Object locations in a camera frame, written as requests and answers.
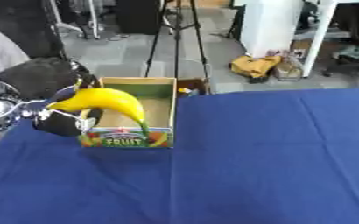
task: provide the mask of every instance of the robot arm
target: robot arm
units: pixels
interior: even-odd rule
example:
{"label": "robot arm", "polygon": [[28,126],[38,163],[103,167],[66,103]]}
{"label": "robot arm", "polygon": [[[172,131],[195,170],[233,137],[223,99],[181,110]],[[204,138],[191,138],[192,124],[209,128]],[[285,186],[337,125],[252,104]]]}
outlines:
{"label": "robot arm", "polygon": [[78,136],[99,122],[102,110],[67,113],[43,108],[44,102],[62,101],[79,88],[100,86],[94,75],[74,61],[33,59],[6,69],[0,73],[0,133],[20,118],[29,118],[37,130]]}

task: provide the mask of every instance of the white cabinet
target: white cabinet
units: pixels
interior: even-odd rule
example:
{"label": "white cabinet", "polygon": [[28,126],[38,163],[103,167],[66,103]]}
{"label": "white cabinet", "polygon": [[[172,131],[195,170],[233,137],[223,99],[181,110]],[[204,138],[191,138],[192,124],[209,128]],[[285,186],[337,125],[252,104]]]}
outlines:
{"label": "white cabinet", "polygon": [[301,0],[245,0],[241,43],[254,58],[290,49],[302,11]]}

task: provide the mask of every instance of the desk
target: desk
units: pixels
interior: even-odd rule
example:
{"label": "desk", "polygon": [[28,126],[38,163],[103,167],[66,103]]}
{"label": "desk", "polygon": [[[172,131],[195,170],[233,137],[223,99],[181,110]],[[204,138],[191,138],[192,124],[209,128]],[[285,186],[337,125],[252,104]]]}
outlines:
{"label": "desk", "polygon": [[21,122],[0,224],[359,224],[359,88],[189,97],[176,123],[172,150],[88,150]]}
{"label": "desk", "polygon": [[355,4],[355,3],[359,3],[359,0],[325,0],[322,2],[324,10],[322,12],[319,28],[315,34],[312,46],[309,50],[309,54],[306,58],[305,65],[303,67],[304,77],[309,77],[312,72],[314,63],[317,60],[317,56],[321,49],[322,42],[324,41],[324,38],[327,35],[327,31],[329,25],[331,24],[337,5]]}

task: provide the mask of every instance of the cardboard box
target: cardboard box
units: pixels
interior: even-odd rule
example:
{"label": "cardboard box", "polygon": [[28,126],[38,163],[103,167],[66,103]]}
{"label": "cardboard box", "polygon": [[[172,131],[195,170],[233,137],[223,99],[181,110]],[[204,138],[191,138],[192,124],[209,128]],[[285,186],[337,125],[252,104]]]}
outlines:
{"label": "cardboard box", "polygon": [[148,143],[136,122],[117,111],[104,109],[98,125],[79,136],[83,146],[173,147],[177,98],[177,81],[174,78],[102,78],[102,83],[106,88],[123,90],[140,100],[149,126]]}

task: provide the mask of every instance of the tripod leg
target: tripod leg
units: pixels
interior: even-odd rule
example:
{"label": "tripod leg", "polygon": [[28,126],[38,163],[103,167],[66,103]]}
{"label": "tripod leg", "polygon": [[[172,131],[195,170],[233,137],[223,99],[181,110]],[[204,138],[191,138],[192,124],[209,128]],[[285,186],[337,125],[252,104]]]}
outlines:
{"label": "tripod leg", "polygon": [[159,28],[157,30],[157,34],[155,34],[153,43],[152,43],[152,49],[151,49],[151,53],[150,53],[150,58],[147,60],[147,69],[145,71],[145,76],[144,77],[148,77],[148,74],[150,73],[151,70],[151,64],[152,64],[152,60],[153,60],[153,56],[155,54],[155,51],[157,49],[157,44],[158,44],[158,40],[159,40],[159,34],[160,34],[160,30],[162,29],[162,25],[163,25],[163,18],[165,16],[165,10],[167,8],[167,0],[165,0],[163,2],[163,6],[162,6],[162,10],[159,13]]}
{"label": "tripod leg", "polygon": [[180,70],[180,40],[181,40],[181,17],[182,17],[182,0],[177,0],[177,17],[175,21],[175,64],[174,77],[178,79]]}
{"label": "tripod leg", "polygon": [[201,63],[204,67],[204,74],[206,76],[206,79],[208,79],[207,58],[204,53],[204,47],[203,47],[202,41],[201,41],[200,23],[199,23],[199,18],[197,16],[196,4],[194,3],[194,0],[190,0],[190,5],[192,8],[192,14],[194,17],[194,28],[196,29],[197,41],[199,42]]}

